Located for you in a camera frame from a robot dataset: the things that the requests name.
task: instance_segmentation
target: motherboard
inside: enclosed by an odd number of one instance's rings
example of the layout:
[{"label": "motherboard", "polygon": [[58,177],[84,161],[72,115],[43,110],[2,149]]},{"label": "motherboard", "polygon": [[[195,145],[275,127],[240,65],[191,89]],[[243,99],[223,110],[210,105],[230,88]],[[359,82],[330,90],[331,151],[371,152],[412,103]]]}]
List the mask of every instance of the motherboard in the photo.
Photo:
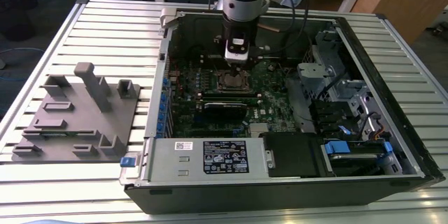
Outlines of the motherboard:
[{"label": "motherboard", "polygon": [[174,137],[259,137],[296,131],[286,80],[294,69],[263,60],[251,70],[171,62]]}]

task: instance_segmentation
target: slotted aluminum platform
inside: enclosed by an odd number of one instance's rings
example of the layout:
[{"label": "slotted aluminum platform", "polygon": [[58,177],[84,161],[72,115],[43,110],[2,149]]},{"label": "slotted aluminum platform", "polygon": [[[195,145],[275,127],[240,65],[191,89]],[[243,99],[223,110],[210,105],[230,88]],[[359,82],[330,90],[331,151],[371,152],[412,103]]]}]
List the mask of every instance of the slotted aluminum platform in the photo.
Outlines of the slotted aluminum platform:
[{"label": "slotted aluminum platform", "polygon": [[[48,74],[71,74],[79,61],[92,62],[108,83],[132,79],[143,89],[128,151],[140,151],[158,65],[164,7],[206,5],[90,0],[76,4],[47,53],[0,124],[0,223],[56,219],[74,222],[176,221],[190,223],[446,223],[448,180],[412,193],[400,193],[359,207],[212,215],[150,216],[123,192],[119,164],[36,164],[11,162],[11,151],[34,118]],[[288,13],[272,9],[272,13]],[[404,109],[430,152],[448,176],[448,95],[387,20],[371,14],[311,12],[344,16]]]}]

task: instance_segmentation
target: power supply label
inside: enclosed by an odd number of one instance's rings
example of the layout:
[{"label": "power supply label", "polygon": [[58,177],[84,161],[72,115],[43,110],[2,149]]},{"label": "power supply label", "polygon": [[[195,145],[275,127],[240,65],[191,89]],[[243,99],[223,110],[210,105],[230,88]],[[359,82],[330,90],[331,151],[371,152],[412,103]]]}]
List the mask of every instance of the power supply label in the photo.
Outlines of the power supply label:
[{"label": "power supply label", "polygon": [[204,142],[204,173],[248,173],[246,141]]}]

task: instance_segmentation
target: cable connector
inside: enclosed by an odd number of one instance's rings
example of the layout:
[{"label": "cable connector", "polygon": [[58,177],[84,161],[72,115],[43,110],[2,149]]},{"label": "cable connector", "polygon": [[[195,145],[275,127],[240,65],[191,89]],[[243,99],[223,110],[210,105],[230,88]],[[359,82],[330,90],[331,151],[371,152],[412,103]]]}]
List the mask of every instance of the cable connector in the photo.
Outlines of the cable connector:
[{"label": "cable connector", "polygon": [[380,114],[375,114],[375,115],[372,115],[372,119],[374,119],[374,120],[380,120],[380,119],[382,119],[382,115],[380,115]]}]

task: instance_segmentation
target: barcode sticker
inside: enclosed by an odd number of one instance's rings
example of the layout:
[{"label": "barcode sticker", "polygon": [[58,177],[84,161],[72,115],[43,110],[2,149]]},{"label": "barcode sticker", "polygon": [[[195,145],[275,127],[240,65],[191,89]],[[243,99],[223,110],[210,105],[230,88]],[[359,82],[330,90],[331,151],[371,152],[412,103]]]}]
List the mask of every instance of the barcode sticker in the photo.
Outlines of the barcode sticker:
[{"label": "barcode sticker", "polygon": [[176,151],[191,151],[194,150],[194,142],[176,142],[175,143]]}]

